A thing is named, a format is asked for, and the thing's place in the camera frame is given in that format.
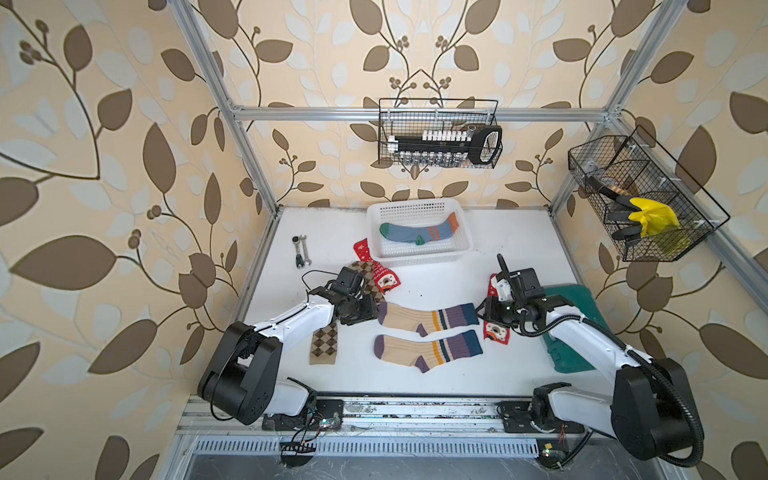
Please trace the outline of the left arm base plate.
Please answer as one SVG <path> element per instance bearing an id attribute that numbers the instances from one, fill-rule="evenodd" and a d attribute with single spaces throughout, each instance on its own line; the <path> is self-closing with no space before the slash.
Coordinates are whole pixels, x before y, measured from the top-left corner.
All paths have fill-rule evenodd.
<path id="1" fill-rule="evenodd" d="M 276 432 L 297 432 L 302 429 L 320 432 L 334 431 L 341 427 L 343 417 L 343 400 L 321 398 L 311 400 L 309 405 L 297 416 L 265 415 L 262 420 L 262 429 Z"/>

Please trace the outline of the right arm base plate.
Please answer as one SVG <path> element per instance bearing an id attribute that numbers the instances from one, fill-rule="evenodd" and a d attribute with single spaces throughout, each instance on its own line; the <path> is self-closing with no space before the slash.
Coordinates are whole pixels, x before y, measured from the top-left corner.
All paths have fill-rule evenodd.
<path id="1" fill-rule="evenodd" d="M 503 430 L 509 434 L 581 434 L 585 427 L 554 416 L 547 406 L 533 406 L 530 399 L 506 400 L 496 405 Z"/>

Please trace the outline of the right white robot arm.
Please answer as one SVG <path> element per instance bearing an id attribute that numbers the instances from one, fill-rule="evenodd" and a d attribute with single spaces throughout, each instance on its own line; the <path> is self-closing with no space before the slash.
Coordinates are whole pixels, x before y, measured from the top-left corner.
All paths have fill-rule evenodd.
<path id="1" fill-rule="evenodd" d="M 565 343 L 612 389 L 605 395 L 554 382 L 534 390 L 525 414 L 532 428 L 550 433 L 576 423 L 585 429 L 585 436 L 557 465 L 569 463 L 599 433 L 617 440 L 638 460 L 697 466 L 704 455 L 705 433 L 684 368 L 632 347 L 564 296 L 546 295 L 533 269 L 511 271 L 504 257 L 497 260 L 496 292 L 481 305 L 483 319 L 524 338 L 551 337 Z"/>

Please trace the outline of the red christmas sock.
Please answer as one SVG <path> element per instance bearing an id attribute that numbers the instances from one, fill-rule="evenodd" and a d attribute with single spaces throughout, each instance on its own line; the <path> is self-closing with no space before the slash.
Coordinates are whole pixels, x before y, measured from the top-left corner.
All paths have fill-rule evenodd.
<path id="1" fill-rule="evenodd" d="M 367 239 L 355 243 L 353 249 L 358 259 L 369 267 L 372 279 L 382 294 L 386 294 L 401 285 L 399 277 L 392 270 L 373 259 Z"/>
<path id="2" fill-rule="evenodd" d="M 488 288 L 487 288 L 487 297 L 486 300 L 489 300 L 490 298 L 497 299 L 498 298 L 498 291 L 496 289 L 497 286 L 497 280 L 496 275 L 491 274 L 488 282 Z M 510 329 L 505 326 L 499 326 L 495 323 L 492 323 L 488 320 L 488 310 L 486 308 L 482 309 L 482 317 L 483 317 L 483 331 L 484 331 L 484 339 L 490 340 L 502 345 L 508 345 L 510 341 Z"/>

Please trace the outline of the beige purple sock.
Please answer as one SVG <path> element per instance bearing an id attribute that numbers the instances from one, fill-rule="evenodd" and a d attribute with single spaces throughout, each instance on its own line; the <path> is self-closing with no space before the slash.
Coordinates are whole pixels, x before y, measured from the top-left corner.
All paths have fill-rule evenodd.
<path id="1" fill-rule="evenodd" d="M 456 360 L 483 354 L 480 340 L 472 330 L 426 342 L 378 335 L 374 340 L 373 351 L 374 355 L 382 361 L 414 367 L 421 373 L 427 373 L 438 366 Z"/>
<path id="2" fill-rule="evenodd" d="M 377 306 L 377 320 L 386 328 L 418 333 L 426 337 L 432 333 L 459 327 L 474 326 L 479 320 L 472 303 L 438 310 L 414 310 L 391 302 Z"/>

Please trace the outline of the brown argyle sock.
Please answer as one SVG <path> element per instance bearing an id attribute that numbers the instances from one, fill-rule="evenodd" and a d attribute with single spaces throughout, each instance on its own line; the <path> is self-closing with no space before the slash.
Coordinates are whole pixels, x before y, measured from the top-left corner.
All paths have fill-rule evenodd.
<path id="1" fill-rule="evenodd" d="M 334 365 L 338 354 L 338 324 L 316 330 L 311 339 L 309 364 Z"/>
<path id="2" fill-rule="evenodd" d="M 371 294 L 375 303 L 380 304 L 385 301 L 385 296 L 374 280 L 374 266 L 375 264 L 371 261 L 356 261 L 349 264 L 348 268 L 363 275 L 363 292 L 365 294 Z"/>

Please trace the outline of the blue striped sock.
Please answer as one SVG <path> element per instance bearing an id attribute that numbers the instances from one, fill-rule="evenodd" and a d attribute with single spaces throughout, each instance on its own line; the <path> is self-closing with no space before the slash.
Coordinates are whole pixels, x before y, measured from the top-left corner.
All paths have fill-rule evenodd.
<path id="1" fill-rule="evenodd" d="M 451 213 L 442 223 L 431 226 L 413 227 L 382 223 L 379 226 L 379 233 L 389 241 L 421 246 L 430 242 L 447 240 L 456 233 L 459 227 L 456 214 Z"/>

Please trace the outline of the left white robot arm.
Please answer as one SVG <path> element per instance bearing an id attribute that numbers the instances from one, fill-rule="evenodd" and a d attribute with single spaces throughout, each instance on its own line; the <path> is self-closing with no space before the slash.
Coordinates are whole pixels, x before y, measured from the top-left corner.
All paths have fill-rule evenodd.
<path id="1" fill-rule="evenodd" d="M 344 267 L 284 313 L 255 325 L 229 325 L 197 386 L 197 396 L 208 403 L 213 417 L 251 425 L 264 415 L 309 416 L 314 391 L 297 380 L 279 378 L 282 353 L 337 322 L 354 325 L 375 319 L 377 304 L 364 285 L 361 272 Z"/>

